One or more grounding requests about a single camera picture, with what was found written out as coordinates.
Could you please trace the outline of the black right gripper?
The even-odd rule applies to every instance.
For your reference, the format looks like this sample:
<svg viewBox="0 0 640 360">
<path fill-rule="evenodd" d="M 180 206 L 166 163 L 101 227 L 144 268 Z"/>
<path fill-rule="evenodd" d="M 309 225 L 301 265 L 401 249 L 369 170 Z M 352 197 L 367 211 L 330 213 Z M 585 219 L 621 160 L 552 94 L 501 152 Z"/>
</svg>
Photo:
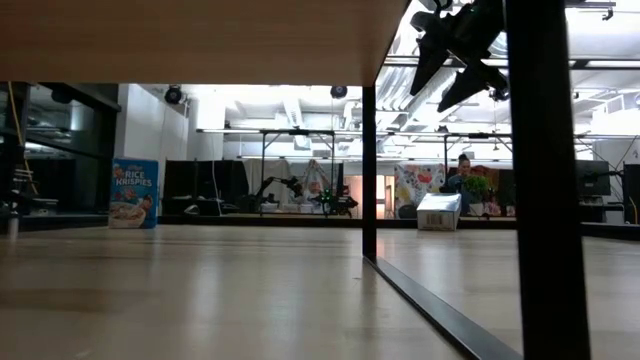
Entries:
<svg viewBox="0 0 640 360">
<path fill-rule="evenodd" d="M 455 14 L 440 15 L 444 8 L 434 0 L 434 12 L 416 12 L 411 26 L 422 37 L 418 40 L 419 59 L 410 94 L 417 95 L 453 54 L 465 65 L 490 57 L 488 51 L 504 30 L 502 0 L 473 0 Z M 437 111 L 459 104 L 469 97 L 489 91 L 494 101 L 508 99 L 508 80 L 496 68 L 487 65 L 467 66 L 457 72 L 452 85 L 443 93 Z"/>
</svg>

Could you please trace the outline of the blue Rice Krispies cereal box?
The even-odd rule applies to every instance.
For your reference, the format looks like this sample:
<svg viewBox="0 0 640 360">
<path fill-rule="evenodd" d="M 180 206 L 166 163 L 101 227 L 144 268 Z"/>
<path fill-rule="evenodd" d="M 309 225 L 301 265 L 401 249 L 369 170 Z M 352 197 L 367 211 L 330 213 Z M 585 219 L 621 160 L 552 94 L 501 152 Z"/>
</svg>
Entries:
<svg viewBox="0 0 640 360">
<path fill-rule="evenodd" d="M 458 193 L 427 193 L 417 207 L 419 230 L 455 231 L 461 212 Z"/>
<path fill-rule="evenodd" d="M 157 225 L 158 162 L 115 158 L 112 162 L 108 226 L 152 229 Z"/>
</svg>

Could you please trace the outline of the person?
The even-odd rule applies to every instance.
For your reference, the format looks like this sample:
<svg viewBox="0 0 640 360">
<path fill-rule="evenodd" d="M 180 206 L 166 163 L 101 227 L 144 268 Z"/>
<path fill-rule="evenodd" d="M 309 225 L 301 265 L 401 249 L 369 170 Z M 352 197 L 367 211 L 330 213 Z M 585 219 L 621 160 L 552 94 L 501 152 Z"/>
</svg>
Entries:
<svg viewBox="0 0 640 360">
<path fill-rule="evenodd" d="M 471 162 L 466 154 L 458 157 L 457 172 L 447 180 L 447 190 L 450 193 L 460 193 L 469 195 L 469 191 L 465 185 L 466 179 L 471 175 Z"/>
</svg>

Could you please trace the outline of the colourful printed banner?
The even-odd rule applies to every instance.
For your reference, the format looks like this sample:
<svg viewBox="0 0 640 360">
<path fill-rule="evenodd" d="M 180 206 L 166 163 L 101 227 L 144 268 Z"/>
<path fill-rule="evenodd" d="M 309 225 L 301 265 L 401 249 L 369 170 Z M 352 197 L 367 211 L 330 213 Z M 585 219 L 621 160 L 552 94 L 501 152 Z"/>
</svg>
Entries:
<svg viewBox="0 0 640 360">
<path fill-rule="evenodd" d="M 439 193 L 445 183 L 443 164 L 399 163 L 394 166 L 397 208 L 418 206 L 427 193 Z"/>
</svg>

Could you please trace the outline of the green potted plant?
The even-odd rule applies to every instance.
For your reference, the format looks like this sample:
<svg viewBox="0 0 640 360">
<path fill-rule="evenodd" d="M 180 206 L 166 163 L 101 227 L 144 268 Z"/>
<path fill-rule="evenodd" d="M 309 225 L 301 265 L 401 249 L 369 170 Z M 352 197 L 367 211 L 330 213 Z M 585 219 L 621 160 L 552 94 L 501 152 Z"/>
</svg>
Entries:
<svg viewBox="0 0 640 360">
<path fill-rule="evenodd" d="M 490 182 L 486 177 L 480 175 L 464 177 L 460 187 L 464 214 L 481 216 L 484 213 L 484 204 L 490 197 L 490 190 Z"/>
</svg>

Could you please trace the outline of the background robot with green light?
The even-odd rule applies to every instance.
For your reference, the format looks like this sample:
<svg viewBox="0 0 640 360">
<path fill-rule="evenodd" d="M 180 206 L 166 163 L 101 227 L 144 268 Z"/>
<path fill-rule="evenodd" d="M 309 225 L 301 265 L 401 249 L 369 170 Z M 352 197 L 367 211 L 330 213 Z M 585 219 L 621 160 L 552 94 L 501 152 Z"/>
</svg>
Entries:
<svg viewBox="0 0 640 360">
<path fill-rule="evenodd" d="M 346 215 L 352 218 L 351 210 L 358 206 L 358 202 L 351 196 L 334 195 L 330 189 L 321 191 L 316 197 L 311 198 L 311 201 L 320 205 L 324 216 Z"/>
</svg>

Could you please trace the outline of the black background monitor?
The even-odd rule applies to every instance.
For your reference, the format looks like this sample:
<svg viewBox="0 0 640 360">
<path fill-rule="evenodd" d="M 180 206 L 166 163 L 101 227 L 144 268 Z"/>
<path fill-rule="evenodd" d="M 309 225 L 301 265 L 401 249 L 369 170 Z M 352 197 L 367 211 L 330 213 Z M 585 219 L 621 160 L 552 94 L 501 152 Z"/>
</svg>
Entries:
<svg viewBox="0 0 640 360">
<path fill-rule="evenodd" d="M 577 160 L 576 178 L 578 193 L 582 197 L 611 194 L 609 164 L 606 161 Z"/>
</svg>

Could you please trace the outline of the black curtain panel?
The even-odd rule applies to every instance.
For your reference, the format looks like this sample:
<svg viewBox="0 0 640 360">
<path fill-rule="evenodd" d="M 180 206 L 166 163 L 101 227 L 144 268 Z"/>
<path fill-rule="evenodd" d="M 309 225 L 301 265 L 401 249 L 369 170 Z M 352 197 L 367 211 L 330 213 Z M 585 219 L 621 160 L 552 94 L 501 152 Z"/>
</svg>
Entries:
<svg viewBox="0 0 640 360">
<path fill-rule="evenodd" d="M 189 207 L 195 206 L 197 215 L 219 216 L 237 212 L 237 204 L 248 194 L 248 177 L 241 161 L 167 160 L 161 213 L 186 216 Z"/>
</svg>

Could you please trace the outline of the black metal rig frame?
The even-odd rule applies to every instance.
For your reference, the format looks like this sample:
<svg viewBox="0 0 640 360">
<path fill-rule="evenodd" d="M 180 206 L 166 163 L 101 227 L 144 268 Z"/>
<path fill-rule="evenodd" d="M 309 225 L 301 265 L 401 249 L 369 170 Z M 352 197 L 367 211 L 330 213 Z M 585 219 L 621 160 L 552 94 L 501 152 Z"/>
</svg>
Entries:
<svg viewBox="0 0 640 360">
<path fill-rule="evenodd" d="M 330 156 L 322 157 L 322 160 L 330 160 L 331 161 L 331 171 L 330 171 L 330 186 L 328 189 L 324 190 L 320 195 L 314 198 L 316 202 L 321 204 L 323 214 L 325 217 L 329 216 L 329 211 L 327 210 L 327 205 L 331 203 L 334 197 L 334 168 L 335 168 L 335 137 L 336 133 L 333 130 L 310 130 L 310 129 L 301 129 L 301 128 L 292 128 L 292 129 L 262 129 L 259 131 L 262 135 L 262 151 L 261 151 L 261 187 L 259 188 L 256 197 L 256 209 L 260 217 L 263 216 L 264 212 L 262 209 L 263 204 L 263 192 L 269 187 L 269 185 L 276 181 L 285 184 L 290 190 L 294 190 L 297 196 L 301 195 L 301 192 L 298 188 L 295 188 L 295 183 L 291 179 L 283 179 L 283 178 L 274 178 L 273 180 L 268 180 L 265 178 L 265 154 L 267 148 L 282 134 L 287 134 L 289 136 L 305 136 L 311 137 L 312 135 L 316 135 L 320 140 L 322 140 L 326 147 L 330 150 Z"/>
</svg>

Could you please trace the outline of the wooden shelf with black frame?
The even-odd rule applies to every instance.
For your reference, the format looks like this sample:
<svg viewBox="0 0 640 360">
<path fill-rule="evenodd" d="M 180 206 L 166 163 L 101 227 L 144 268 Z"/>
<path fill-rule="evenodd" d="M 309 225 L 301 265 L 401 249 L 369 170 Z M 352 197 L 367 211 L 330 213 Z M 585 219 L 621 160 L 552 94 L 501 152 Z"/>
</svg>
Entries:
<svg viewBox="0 0 640 360">
<path fill-rule="evenodd" d="M 410 0 L 0 0 L 0 82 L 354 85 L 362 252 L 376 254 L 376 90 Z M 591 346 L 564 0 L 498 0 L 506 24 L 525 360 Z"/>
</svg>

